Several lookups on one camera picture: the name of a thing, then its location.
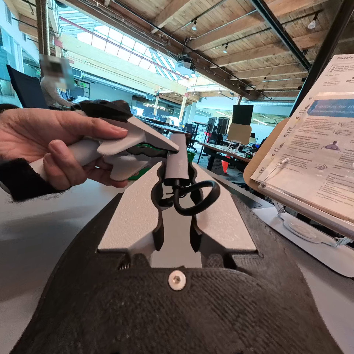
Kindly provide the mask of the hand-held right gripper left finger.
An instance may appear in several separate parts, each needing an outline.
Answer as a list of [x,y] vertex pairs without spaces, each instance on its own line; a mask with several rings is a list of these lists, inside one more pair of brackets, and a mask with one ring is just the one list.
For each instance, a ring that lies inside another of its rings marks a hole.
[[152,191],[160,183],[158,162],[122,194],[118,206],[98,245],[100,253],[144,254],[150,261],[158,249],[154,232],[159,229],[160,210],[153,203]]

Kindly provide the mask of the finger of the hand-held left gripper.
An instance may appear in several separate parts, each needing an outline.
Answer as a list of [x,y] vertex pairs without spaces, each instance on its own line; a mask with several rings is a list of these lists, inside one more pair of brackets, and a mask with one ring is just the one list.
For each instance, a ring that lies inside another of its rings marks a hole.
[[132,154],[129,152],[122,152],[119,154],[105,156],[104,162],[112,165],[110,179],[114,181],[124,181],[131,176],[139,173],[144,168],[152,168],[160,162],[165,162],[167,159],[167,152],[153,151],[150,153]]
[[179,152],[179,146],[160,134],[146,123],[136,117],[130,117],[126,122],[103,119],[106,122],[127,130],[125,138],[117,140],[104,140],[97,148],[102,156],[111,156],[121,153],[137,144],[147,143],[151,146],[168,152]]

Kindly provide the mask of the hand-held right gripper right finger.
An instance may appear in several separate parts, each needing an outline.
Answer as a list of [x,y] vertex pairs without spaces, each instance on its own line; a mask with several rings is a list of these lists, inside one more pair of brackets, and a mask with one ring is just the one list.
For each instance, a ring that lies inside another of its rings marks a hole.
[[232,194],[201,167],[191,163],[193,182],[211,180],[220,188],[218,199],[201,213],[192,216],[190,243],[199,252],[201,262],[207,263],[212,254],[222,258],[232,254],[253,254],[256,245],[235,205]]

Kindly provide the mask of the person's left hand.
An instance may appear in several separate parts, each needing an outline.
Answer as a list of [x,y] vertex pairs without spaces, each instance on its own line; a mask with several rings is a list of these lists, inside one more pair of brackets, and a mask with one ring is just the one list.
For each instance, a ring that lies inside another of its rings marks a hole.
[[102,158],[81,166],[68,146],[85,136],[97,139],[121,139],[127,130],[78,111],[13,108],[1,113],[1,161],[24,158],[32,163],[43,158],[48,182],[56,190],[83,184],[87,179],[106,186],[124,188],[127,180],[110,178],[112,166]]

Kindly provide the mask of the dark wooden desk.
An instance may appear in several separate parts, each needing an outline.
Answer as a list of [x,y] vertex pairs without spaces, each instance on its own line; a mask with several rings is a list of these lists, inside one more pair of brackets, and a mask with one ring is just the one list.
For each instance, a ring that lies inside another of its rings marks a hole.
[[149,119],[147,117],[143,117],[142,121],[144,121],[144,123],[146,123],[147,125],[154,127],[156,129],[162,130],[162,131],[168,131],[170,133],[182,133],[182,134],[186,135],[186,137],[188,139],[192,137],[191,133],[184,131],[182,129],[176,128],[175,126],[172,126],[172,125],[162,124],[161,121],[155,122],[154,119]]

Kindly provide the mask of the black office chair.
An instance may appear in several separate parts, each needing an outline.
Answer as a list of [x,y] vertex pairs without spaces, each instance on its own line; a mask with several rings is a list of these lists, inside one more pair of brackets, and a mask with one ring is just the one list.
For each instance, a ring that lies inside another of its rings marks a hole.
[[186,123],[182,129],[183,132],[186,132],[186,144],[188,149],[192,149],[194,152],[197,152],[197,149],[194,147],[194,144],[197,142],[197,125]]

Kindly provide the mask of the wooden background desk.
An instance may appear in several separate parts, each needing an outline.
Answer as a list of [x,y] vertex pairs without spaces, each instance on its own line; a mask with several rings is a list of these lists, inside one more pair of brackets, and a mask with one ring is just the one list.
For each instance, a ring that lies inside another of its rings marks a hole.
[[207,148],[213,153],[211,155],[217,155],[215,158],[220,159],[220,160],[229,160],[228,163],[233,164],[231,162],[232,160],[239,160],[239,161],[244,161],[246,163],[249,163],[251,161],[250,158],[247,158],[245,154],[238,153],[236,151],[230,151],[226,147],[223,147],[221,145],[214,145],[214,144],[208,144],[208,143],[203,143],[203,142],[197,142],[197,144],[201,145],[203,148]]

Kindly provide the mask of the dark divider panel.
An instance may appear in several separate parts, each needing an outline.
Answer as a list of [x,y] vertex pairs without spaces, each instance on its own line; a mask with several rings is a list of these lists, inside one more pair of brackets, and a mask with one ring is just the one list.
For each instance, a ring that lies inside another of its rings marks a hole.
[[23,108],[48,109],[40,81],[6,65],[12,87],[14,88]]

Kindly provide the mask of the ceiling projector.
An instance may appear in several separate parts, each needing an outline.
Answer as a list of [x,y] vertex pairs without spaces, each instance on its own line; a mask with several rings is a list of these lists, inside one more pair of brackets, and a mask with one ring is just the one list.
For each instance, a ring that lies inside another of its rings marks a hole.
[[175,64],[175,71],[182,75],[191,75],[195,74],[196,68],[193,60],[188,56],[184,56]]

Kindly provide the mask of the beige board on stand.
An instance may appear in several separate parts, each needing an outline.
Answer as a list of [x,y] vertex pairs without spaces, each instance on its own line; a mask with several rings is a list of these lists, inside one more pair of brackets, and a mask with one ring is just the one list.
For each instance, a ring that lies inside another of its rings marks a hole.
[[231,123],[228,130],[228,140],[230,142],[227,151],[235,144],[238,144],[236,151],[238,151],[242,145],[247,145],[250,140],[251,132],[252,128],[250,125]]

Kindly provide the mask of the wooden document stand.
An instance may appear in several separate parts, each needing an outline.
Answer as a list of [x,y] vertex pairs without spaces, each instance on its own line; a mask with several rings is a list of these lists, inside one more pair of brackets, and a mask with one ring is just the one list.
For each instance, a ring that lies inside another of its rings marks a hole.
[[259,148],[255,156],[251,159],[243,174],[246,184],[255,191],[279,202],[282,206],[290,207],[291,209],[299,212],[301,215],[316,221],[332,231],[347,237],[350,240],[354,240],[353,223],[341,220],[322,210],[318,210],[313,206],[307,205],[302,201],[296,200],[294,197],[288,196],[285,193],[276,190],[275,188],[262,188],[259,186],[259,183],[251,179],[251,176],[261,165],[268,152],[272,150],[278,136],[281,135],[281,137],[283,137],[284,133],[282,131],[284,130],[284,127],[286,127],[288,121],[289,118],[277,124],[263,145]]

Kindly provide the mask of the black acoustic panel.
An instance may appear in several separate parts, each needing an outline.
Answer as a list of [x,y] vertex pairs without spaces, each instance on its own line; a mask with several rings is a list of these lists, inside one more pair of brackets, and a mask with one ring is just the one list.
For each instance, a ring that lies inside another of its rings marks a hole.
[[253,105],[233,105],[232,124],[250,126],[253,109]]

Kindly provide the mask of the laminated instruction sheets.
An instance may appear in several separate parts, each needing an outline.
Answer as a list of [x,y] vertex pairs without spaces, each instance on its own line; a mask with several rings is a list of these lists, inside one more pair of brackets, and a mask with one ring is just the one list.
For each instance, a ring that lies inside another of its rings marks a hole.
[[353,54],[334,55],[251,179],[353,223]]

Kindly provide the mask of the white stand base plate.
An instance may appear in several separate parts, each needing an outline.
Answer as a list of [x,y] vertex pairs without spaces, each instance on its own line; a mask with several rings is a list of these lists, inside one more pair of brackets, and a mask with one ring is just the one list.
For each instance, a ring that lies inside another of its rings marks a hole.
[[309,255],[344,276],[354,277],[354,251],[347,245],[336,245],[336,241],[311,225],[305,224],[289,213],[279,214],[275,207],[253,209],[268,226]]

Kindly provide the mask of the black metal post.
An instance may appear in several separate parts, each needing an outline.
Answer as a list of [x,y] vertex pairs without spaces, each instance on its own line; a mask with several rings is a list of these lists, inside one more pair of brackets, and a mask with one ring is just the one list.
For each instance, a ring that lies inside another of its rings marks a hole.
[[325,69],[329,63],[332,54],[350,20],[350,17],[354,11],[354,1],[344,0],[339,8],[339,11],[331,25],[322,45],[316,56],[315,61],[308,73],[307,78],[293,104],[289,117],[295,112],[299,104],[302,102],[304,97],[307,95],[309,90],[315,84],[318,77],[321,75],[322,71]]

